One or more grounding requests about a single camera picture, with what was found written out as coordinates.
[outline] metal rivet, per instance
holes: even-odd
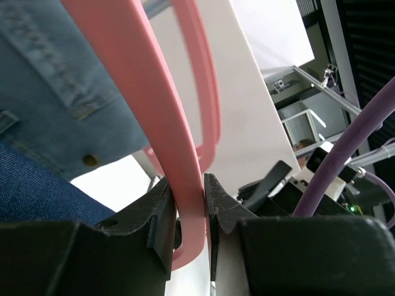
[[[82,158],[82,161],[84,162],[85,165],[88,167],[96,167],[99,165],[99,160],[93,156],[93,155],[86,155]]]

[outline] pink loop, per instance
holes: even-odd
[[[172,0],[172,4],[189,52],[199,97],[203,144],[196,148],[196,152],[200,157],[200,169],[204,173],[214,161],[221,132],[217,75],[204,23],[195,0]],[[152,154],[147,156],[157,172],[162,175],[163,170],[156,156]]]
[[[174,4],[190,9],[182,2],[192,1]],[[173,261],[173,269],[178,269],[204,248],[204,190],[191,131],[155,34],[140,0],[62,3],[114,80],[164,168],[183,228],[183,249],[175,252]]]

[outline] purple cable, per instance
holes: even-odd
[[[376,94],[334,144],[301,197],[294,217],[314,214],[326,189],[340,174],[347,159],[394,110],[395,77]]]
[[[365,177],[375,183],[376,185],[379,185],[384,191],[385,193],[387,193],[387,195],[389,196],[389,198],[391,199],[391,201],[393,202],[393,205],[395,206],[395,193],[394,191],[387,185],[387,183],[385,183],[382,179],[380,179],[379,177],[377,177],[376,175],[372,174],[371,172],[367,171],[365,173]],[[395,225],[395,214],[393,215],[393,217],[387,222],[387,227],[388,228],[392,228]]]

